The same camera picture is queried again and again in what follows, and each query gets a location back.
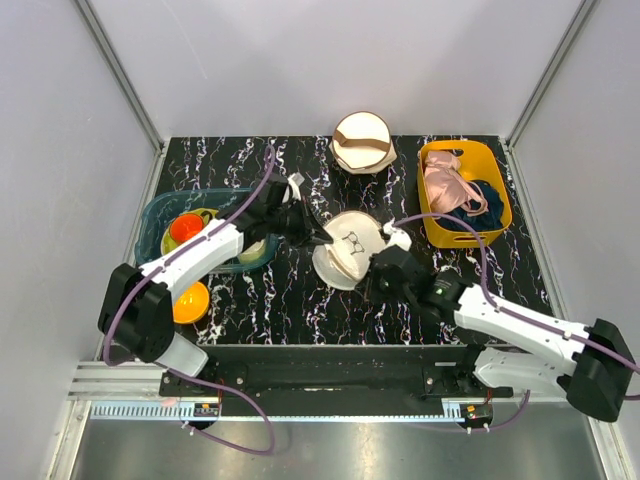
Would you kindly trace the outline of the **white mesh laundry bag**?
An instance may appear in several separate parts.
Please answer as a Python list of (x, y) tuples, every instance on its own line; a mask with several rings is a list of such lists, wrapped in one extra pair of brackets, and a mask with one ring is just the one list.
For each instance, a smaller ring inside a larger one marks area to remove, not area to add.
[(314, 249), (314, 270), (328, 286), (352, 291), (367, 275), (370, 258), (386, 247), (382, 225), (364, 212), (351, 210), (333, 217), (324, 229), (333, 242)]

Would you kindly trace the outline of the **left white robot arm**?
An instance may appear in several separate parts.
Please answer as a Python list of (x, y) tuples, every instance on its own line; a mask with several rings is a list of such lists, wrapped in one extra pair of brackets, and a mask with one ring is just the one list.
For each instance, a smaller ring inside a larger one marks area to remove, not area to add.
[(176, 332), (173, 306), (205, 275), (269, 235), (295, 247), (332, 243), (300, 192), (303, 181), (299, 173), (272, 174), (169, 254), (140, 267), (115, 268), (98, 318), (105, 363), (118, 364), (110, 353), (118, 344), (133, 359), (181, 373), (181, 384), (193, 395), (208, 394), (216, 372), (206, 365), (208, 354)]

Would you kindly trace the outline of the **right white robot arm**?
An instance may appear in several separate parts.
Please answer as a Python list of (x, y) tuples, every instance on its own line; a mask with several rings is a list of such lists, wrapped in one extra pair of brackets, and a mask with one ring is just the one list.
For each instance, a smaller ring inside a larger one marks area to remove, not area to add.
[(431, 273), (398, 246), (372, 256), (366, 292), (372, 301), (408, 303), (430, 323), (453, 323), (512, 346), (510, 352), (476, 348), (472, 362), (453, 374), (463, 395), (510, 388), (564, 396), (574, 409), (599, 421), (614, 423), (620, 416), (637, 364), (609, 321), (584, 325), (535, 312), (454, 271)]

